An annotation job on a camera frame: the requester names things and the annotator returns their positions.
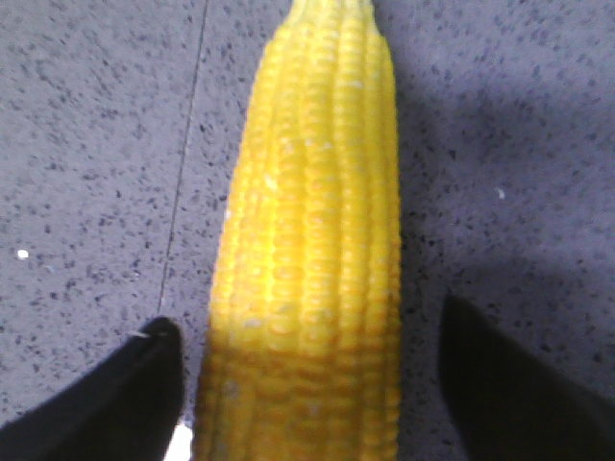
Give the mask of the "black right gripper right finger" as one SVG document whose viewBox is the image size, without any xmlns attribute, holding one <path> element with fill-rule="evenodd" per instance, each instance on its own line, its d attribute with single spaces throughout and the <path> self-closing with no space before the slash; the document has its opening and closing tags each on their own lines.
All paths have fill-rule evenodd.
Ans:
<svg viewBox="0 0 615 461">
<path fill-rule="evenodd" d="M 443 301 L 439 379 L 471 460 L 611 460 L 614 404 L 495 328 L 469 301 Z"/>
</svg>

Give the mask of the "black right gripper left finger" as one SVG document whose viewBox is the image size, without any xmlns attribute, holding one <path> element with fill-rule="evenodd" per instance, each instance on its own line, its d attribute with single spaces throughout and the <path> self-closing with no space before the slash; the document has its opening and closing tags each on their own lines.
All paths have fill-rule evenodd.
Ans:
<svg viewBox="0 0 615 461">
<path fill-rule="evenodd" d="M 183 342 L 153 319 L 88 374 L 1 429 L 4 460 L 161 460 L 184 403 Z"/>
</svg>

